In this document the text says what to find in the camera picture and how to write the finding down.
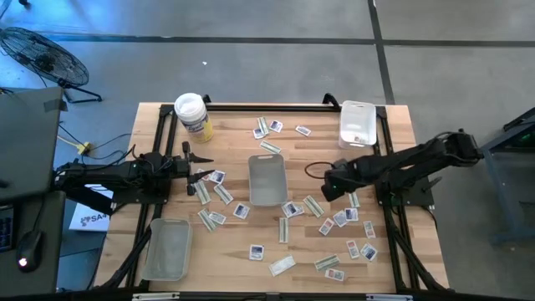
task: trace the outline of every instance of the fan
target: fan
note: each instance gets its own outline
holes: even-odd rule
[[[9,56],[41,77],[64,89],[76,89],[96,96],[95,99],[72,100],[69,103],[102,101],[100,95],[81,89],[89,82],[89,72],[71,53],[49,39],[24,28],[0,29],[0,46]]]

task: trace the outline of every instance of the computer mouse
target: computer mouse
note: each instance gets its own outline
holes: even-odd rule
[[[17,266],[19,270],[27,273],[39,267],[42,241],[43,232],[39,230],[24,233],[17,247]]]

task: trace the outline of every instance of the tape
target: tape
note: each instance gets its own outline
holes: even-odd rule
[[[47,101],[43,104],[43,106],[45,113],[48,113],[51,110],[61,110],[63,112],[67,111],[67,103],[65,103],[62,99]]]

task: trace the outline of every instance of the wooden table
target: wooden table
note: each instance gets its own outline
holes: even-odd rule
[[[159,103],[141,103],[135,118],[130,146],[136,144],[136,152],[151,151]],[[387,106],[388,121],[394,151],[415,145],[407,106]],[[247,158],[266,154],[259,147],[260,140],[252,136],[257,128],[257,117],[265,116],[268,122],[279,120],[284,123],[281,133],[272,132],[267,141],[283,149],[281,155],[286,162],[288,194],[291,200],[304,205],[303,199],[310,195],[325,210],[320,218],[314,216],[304,205],[305,213],[289,220],[289,243],[278,243],[278,218],[283,216],[280,207],[253,207],[248,202],[249,184]],[[188,196],[185,180],[175,180],[168,204],[164,206],[163,218],[188,219],[193,227],[191,261],[188,274],[178,282],[150,282],[152,291],[218,291],[218,292],[286,292],[286,293],[373,293],[394,292],[394,279],[386,239],[385,220],[382,209],[375,200],[372,186],[357,190],[361,208],[359,221],[345,227],[333,227],[327,237],[318,231],[325,220],[336,212],[350,207],[349,198],[343,196],[334,202],[326,202],[320,186],[321,180],[305,175],[303,168],[314,161],[336,161],[339,158],[353,159],[372,154],[371,148],[342,150],[338,147],[339,114],[336,113],[290,113],[290,112],[210,112],[215,135],[206,144],[191,143],[192,151],[214,162],[194,164],[204,170],[225,171],[224,187],[234,196],[228,206],[213,191],[213,183],[207,184],[212,201],[205,207],[209,211],[227,216],[225,225],[209,233],[197,213],[203,208],[196,196]],[[164,153],[167,121],[160,152]],[[312,130],[309,137],[300,135],[294,129],[304,125]],[[183,126],[178,125],[173,155],[181,153],[181,142],[188,140]],[[238,202],[251,207],[246,220],[232,215]],[[128,205],[111,217],[110,229],[105,239],[104,250],[99,263],[95,284],[105,282],[121,265],[132,248],[135,226],[140,206]],[[447,286],[446,271],[435,225],[428,212],[419,207],[407,207],[410,236],[415,253],[436,280]],[[362,221],[372,221],[377,238],[364,235]],[[362,256],[351,260],[345,242],[355,240],[359,247],[371,243],[379,251],[373,262]],[[249,246],[263,244],[264,259],[253,262],[248,259]],[[316,272],[313,263],[331,254],[338,254],[345,271],[341,283]],[[273,277],[268,266],[280,258],[292,254],[296,266]],[[140,256],[139,274],[144,267],[145,254]],[[405,283],[409,283],[405,256],[400,255]]]

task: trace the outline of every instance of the concrete floor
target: concrete floor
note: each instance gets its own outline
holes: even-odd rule
[[[0,18],[0,27],[150,36],[374,37],[365,0],[154,3],[36,0],[24,10],[14,1]],[[535,3],[529,0],[375,3],[384,38],[535,40]],[[385,103],[372,45],[60,44],[89,69],[85,88],[105,98],[101,104],[70,105],[62,116],[75,136],[96,145],[129,132],[139,102],[172,101],[184,92],[208,93],[216,102],[318,103],[322,94],[331,92],[339,99]],[[463,127],[484,144],[499,134],[503,124],[533,107],[535,48],[385,47],[385,54],[395,102],[409,105],[419,142]],[[0,57],[0,86],[43,84],[9,57]],[[99,149],[97,156],[125,148],[127,140]],[[74,157],[71,147],[58,143],[55,165]],[[484,162],[440,175],[443,181],[433,194],[451,287],[463,293],[534,298],[535,245],[494,247],[488,242],[505,225]],[[99,241],[67,240],[76,243],[65,243],[71,245],[65,253],[98,247]],[[86,264],[88,258],[95,258],[94,251],[77,260]],[[69,284],[65,270],[60,269],[59,283],[85,288],[87,283],[80,281]]]

